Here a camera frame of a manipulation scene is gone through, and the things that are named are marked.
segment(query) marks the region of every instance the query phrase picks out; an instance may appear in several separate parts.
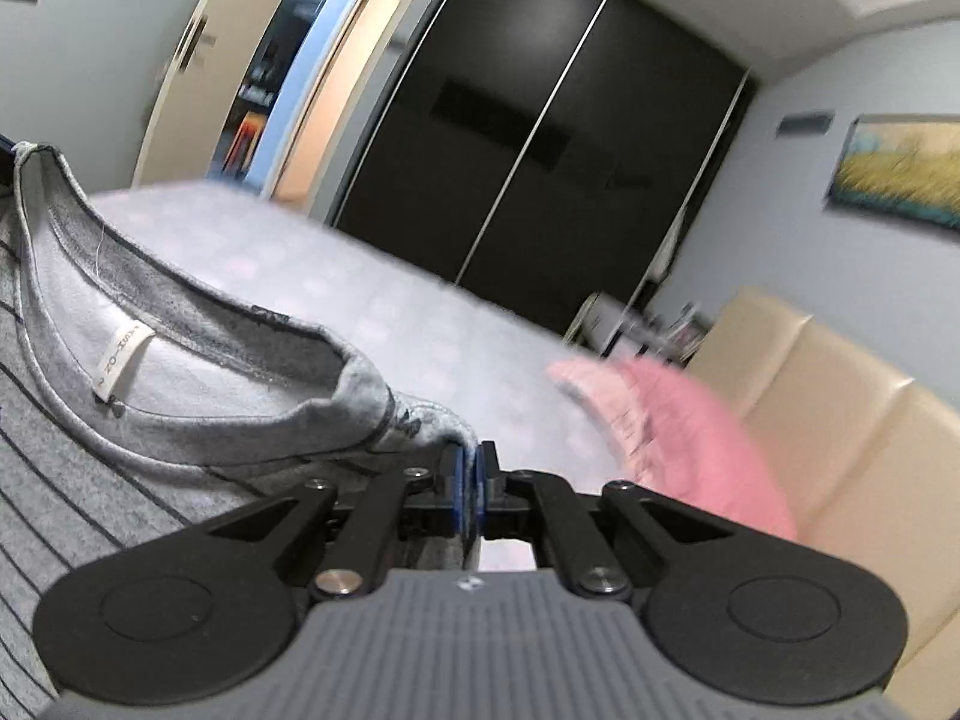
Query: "pillow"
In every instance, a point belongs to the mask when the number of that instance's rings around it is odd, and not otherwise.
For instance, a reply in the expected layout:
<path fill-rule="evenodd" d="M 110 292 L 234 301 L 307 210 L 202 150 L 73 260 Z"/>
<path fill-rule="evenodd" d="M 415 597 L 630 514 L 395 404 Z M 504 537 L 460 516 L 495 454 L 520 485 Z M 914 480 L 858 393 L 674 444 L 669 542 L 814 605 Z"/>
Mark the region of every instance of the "pillow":
<path fill-rule="evenodd" d="M 786 496 L 760 450 L 698 381 L 651 357 L 555 362 L 547 373 L 608 428 L 635 483 L 772 536 L 796 538 Z"/>

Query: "black wardrobe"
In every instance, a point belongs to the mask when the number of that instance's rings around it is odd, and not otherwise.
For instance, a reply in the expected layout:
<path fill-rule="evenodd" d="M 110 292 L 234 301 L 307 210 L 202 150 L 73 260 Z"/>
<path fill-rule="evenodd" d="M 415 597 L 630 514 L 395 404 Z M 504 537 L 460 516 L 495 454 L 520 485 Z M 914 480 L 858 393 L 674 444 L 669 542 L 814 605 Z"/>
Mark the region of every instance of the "black wardrobe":
<path fill-rule="evenodd" d="M 638 0 L 446 0 L 337 226 L 563 333 L 631 297 L 743 76 Z"/>

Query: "beige door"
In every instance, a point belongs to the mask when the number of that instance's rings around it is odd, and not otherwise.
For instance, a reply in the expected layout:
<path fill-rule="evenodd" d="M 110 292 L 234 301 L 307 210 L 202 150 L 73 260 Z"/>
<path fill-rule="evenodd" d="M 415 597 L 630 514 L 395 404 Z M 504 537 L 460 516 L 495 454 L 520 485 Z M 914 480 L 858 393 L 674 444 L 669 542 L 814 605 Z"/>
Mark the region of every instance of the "beige door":
<path fill-rule="evenodd" d="M 400 0 L 358 0 L 355 4 L 330 59 L 318 73 L 314 93 L 291 139 L 272 192 L 277 202 L 298 208 L 307 204 L 330 136 L 399 4 Z"/>
<path fill-rule="evenodd" d="M 200 0 L 176 47 L 133 185 L 202 178 L 253 52 L 281 0 Z"/>

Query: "framed landscape painting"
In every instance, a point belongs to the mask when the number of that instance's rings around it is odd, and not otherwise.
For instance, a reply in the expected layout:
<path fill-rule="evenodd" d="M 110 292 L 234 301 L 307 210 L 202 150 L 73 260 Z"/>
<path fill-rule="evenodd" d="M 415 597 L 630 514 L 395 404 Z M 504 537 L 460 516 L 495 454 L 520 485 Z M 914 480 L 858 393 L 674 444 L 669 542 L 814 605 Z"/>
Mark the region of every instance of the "framed landscape painting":
<path fill-rule="evenodd" d="M 960 118 L 860 117 L 827 201 L 960 230 Z"/>

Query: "white clothing label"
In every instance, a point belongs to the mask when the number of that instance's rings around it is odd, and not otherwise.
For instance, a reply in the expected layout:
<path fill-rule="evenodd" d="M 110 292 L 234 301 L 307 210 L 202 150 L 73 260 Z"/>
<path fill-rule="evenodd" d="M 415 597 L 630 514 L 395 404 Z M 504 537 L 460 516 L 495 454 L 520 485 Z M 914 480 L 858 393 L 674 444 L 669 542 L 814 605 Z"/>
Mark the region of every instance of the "white clothing label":
<path fill-rule="evenodd" d="M 104 356 L 100 357 L 97 370 L 93 372 L 93 394 L 106 403 L 120 374 L 133 357 L 133 352 L 140 348 L 143 341 L 155 335 L 152 328 L 138 319 L 131 319 L 120 325 L 110 339 Z"/>

